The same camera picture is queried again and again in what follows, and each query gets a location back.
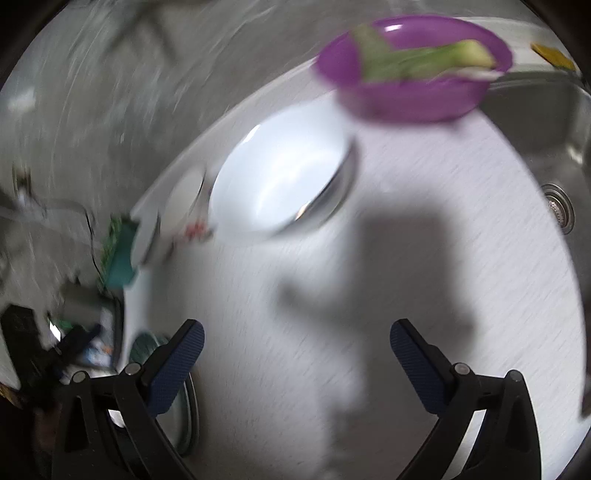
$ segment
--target blue gripper pad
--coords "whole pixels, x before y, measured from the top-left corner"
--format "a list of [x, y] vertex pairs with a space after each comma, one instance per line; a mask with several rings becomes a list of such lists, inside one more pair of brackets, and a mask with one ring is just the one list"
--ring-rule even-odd
[[192, 323], [189, 330], [150, 383], [147, 408], [152, 417], [168, 411], [203, 350], [205, 344], [203, 325], [197, 320], [187, 320], [187, 322]]
[[390, 346], [425, 410], [441, 416], [447, 407], [446, 384], [429, 358], [429, 349], [434, 347], [425, 342], [406, 319], [392, 325]]

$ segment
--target silver bolt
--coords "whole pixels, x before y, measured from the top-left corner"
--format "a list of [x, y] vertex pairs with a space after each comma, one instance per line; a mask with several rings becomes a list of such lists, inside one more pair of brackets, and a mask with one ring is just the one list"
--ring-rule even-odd
[[517, 370], [511, 370], [509, 372], [509, 377], [516, 382], [521, 382], [523, 380], [523, 375], [521, 375]]
[[124, 372], [127, 375], [135, 375], [140, 370], [142, 370], [142, 366], [140, 364], [129, 364], [127, 367], [125, 367]]
[[74, 376], [72, 377], [72, 380], [74, 381], [74, 383], [80, 383], [85, 378], [86, 378], [86, 372], [79, 371], [74, 374]]
[[453, 369], [460, 375], [467, 375], [470, 373], [470, 367], [466, 364], [455, 364]]

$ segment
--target concrete floor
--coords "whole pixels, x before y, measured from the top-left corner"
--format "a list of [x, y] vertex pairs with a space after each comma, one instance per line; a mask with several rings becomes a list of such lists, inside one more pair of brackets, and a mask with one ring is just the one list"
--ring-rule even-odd
[[[86, 205], [100, 237], [250, 93], [362, 21], [426, 12], [540, 23], [519, 0], [75, 0], [0, 91], [0, 190], [29, 167], [38, 197]], [[41, 315], [64, 277], [95, 277], [79, 215], [2, 220], [0, 251], [0, 305]]]

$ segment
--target sink drain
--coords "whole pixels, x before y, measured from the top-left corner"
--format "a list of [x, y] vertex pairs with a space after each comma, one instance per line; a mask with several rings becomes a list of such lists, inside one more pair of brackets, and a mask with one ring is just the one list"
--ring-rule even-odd
[[551, 183], [542, 185], [542, 191], [548, 200], [548, 207], [556, 217], [558, 226], [565, 235], [574, 227], [574, 210], [563, 189]]

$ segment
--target purple bowl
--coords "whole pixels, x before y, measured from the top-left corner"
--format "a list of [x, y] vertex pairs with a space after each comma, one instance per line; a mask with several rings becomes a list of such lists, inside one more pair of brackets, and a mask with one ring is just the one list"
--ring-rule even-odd
[[[494, 33], [456, 18], [409, 15], [372, 23], [396, 48], [438, 47], [474, 39], [485, 45], [506, 72], [513, 65], [507, 44]], [[442, 76], [433, 80], [366, 83], [361, 80], [357, 46], [349, 33], [329, 43], [316, 59], [321, 77], [339, 91], [354, 113], [391, 122], [436, 122], [465, 115], [478, 106], [490, 82]]]

